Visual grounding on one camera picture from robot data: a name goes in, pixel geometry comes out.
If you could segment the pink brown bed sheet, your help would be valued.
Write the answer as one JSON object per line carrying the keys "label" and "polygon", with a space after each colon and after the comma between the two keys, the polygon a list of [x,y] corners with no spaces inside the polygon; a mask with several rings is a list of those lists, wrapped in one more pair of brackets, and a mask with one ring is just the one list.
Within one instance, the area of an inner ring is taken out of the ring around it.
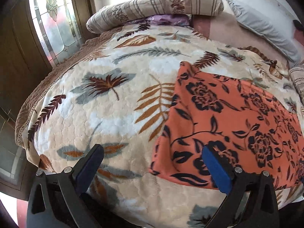
{"label": "pink brown bed sheet", "polygon": [[194,29],[210,40],[222,42],[235,48],[252,46],[267,58],[287,64],[287,59],[281,52],[264,38],[241,27],[234,15],[230,13],[222,12],[216,17],[194,15],[192,20]]}

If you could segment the cream leaf-pattern fleece blanket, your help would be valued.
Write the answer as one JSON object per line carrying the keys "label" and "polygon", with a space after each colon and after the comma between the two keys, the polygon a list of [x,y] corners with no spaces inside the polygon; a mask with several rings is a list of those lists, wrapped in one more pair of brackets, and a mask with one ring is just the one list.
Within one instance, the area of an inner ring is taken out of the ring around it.
{"label": "cream leaf-pattern fleece blanket", "polygon": [[[127,25],[69,68],[41,98],[22,133],[27,159],[50,172],[74,166],[95,144],[105,158],[89,188],[119,216],[146,227],[204,227],[224,195],[152,175],[180,63],[245,80],[298,116],[303,103],[286,64],[187,27]],[[303,197],[301,181],[276,190],[279,207]]]}

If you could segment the brown quilted bedspread edge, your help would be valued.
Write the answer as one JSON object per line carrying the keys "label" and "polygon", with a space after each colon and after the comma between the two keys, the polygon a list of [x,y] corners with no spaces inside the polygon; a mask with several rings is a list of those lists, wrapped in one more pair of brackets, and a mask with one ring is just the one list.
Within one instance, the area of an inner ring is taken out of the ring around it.
{"label": "brown quilted bedspread edge", "polygon": [[61,76],[69,70],[69,68],[76,65],[89,53],[104,45],[107,41],[111,40],[112,36],[122,30],[122,26],[113,28],[109,31],[103,32],[100,36],[89,39],[83,44],[79,51],[73,54],[68,59],[64,60],[58,67],[54,68],[33,90],[23,103],[15,122],[15,142],[18,146],[26,148],[22,142],[22,133],[28,125],[33,109],[37,106],[38,102],[43,98],[52,84],[54,84]]}

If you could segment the purple floral cloth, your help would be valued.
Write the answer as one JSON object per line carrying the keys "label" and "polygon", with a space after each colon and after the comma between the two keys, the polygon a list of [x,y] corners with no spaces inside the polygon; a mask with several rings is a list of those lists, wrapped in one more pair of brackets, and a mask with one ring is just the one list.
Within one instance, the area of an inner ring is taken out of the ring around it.
{"label": "purple floral cloth", "polygon": [[185,14],[164,14],[153,15],[143,19],[137,19],[129,22],[129,24],[149,24],[149,25],[171,25],[171,26],[189,26],[190,18]]}

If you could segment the orange black floral garment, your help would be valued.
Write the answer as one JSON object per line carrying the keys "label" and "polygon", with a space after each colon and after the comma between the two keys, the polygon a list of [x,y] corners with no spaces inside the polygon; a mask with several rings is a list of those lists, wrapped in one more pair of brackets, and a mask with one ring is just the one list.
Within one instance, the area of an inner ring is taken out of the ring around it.
{"label": "orange black floral garment", "polygon": [[246,172],[268,171],[276,190],[296,186],[303,176],[303,135],[295,113],[245,80],[205,73],[182,61],[149,172],[214,189],[201,157],[205,146]]}

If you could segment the striped floral beige pillow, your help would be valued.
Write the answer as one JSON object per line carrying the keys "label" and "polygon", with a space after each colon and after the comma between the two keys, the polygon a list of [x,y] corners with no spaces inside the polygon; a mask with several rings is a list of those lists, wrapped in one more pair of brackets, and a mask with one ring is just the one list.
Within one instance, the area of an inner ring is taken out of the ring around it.
{"label": "striped floral beige pillow", "polygon": [[99,34],[153,15],[186,14],[217,16],[224,11],[222,0],[132,0],[105,6],[86,22],[87,30]]}

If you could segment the stained glass window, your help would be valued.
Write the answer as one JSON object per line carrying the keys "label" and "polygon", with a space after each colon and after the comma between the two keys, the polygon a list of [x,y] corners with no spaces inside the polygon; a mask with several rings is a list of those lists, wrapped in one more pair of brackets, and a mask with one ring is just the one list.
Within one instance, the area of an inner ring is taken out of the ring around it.
{"label": "stained glass window", "polygon": [[29,6],[46,58],[57,67],[82,45],[72,0],[29,0]]}

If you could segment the grey pillow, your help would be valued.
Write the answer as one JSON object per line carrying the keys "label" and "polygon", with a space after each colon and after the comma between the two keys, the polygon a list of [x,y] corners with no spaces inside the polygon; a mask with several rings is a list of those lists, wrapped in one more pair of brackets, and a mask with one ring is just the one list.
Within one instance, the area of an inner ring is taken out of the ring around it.
{"label": "grey pillow", "polygon": [[242,27],[264,38],[291,61],[291,66],[301,63],[301,54],[294,42],[280,32],[265,15],[238,0],[226,1]]}

